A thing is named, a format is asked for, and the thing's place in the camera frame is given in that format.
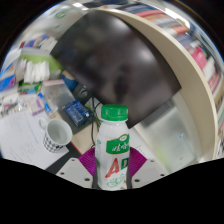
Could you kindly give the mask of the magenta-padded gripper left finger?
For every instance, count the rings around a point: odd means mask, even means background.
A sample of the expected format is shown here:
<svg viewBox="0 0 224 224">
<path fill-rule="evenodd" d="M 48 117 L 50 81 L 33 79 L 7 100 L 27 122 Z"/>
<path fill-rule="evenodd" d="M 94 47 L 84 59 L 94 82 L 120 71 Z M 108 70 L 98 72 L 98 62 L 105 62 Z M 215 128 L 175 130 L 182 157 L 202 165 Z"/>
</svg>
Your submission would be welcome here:
<svg viewBox="0 0 224 224">
<path fill-rule="evenodd" d="M 78 186 L 92 188 L 97 181 L 95 149 L 89 149 L 79 158 L 70 158 L 57 176 Z"/>
</svg>

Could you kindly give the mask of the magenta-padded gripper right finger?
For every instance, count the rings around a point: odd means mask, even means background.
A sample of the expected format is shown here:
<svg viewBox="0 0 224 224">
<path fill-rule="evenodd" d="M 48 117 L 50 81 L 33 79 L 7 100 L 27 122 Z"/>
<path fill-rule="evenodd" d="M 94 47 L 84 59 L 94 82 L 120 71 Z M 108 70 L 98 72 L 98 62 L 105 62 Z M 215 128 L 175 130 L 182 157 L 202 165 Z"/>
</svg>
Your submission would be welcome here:
<svg viewBox="0 0 224 224">
<path fill-rule="evenodd" d="M 167 176 L 167 171 L 155 160 L 130 148 L 128 166 L 128 188 L 140 188 Z"/>
</svg>

